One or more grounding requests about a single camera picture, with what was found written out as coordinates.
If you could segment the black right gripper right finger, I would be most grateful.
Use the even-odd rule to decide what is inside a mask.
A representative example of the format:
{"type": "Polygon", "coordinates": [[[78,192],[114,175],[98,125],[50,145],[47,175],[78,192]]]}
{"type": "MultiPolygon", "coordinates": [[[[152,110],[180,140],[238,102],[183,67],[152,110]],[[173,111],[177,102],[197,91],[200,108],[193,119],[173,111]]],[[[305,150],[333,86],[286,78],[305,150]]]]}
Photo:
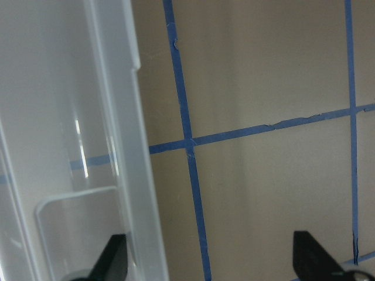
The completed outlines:
{"type": "Polygon", "coordinates": [[[344,280],[345,271],[308,231],[293,236],[293,269],[299,280],[344,280]]]}

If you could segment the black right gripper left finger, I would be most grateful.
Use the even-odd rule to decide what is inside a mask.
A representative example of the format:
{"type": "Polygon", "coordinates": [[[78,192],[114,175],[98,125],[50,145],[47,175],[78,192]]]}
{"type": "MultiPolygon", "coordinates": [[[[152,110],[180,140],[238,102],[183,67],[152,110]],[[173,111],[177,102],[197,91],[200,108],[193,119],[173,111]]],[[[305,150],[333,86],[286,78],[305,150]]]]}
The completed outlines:
{"type": "Polygon", "coordinates": [[[124,281],[128,274],[127,237],[112,235],[90,272],[90,280],[124,281]]]}

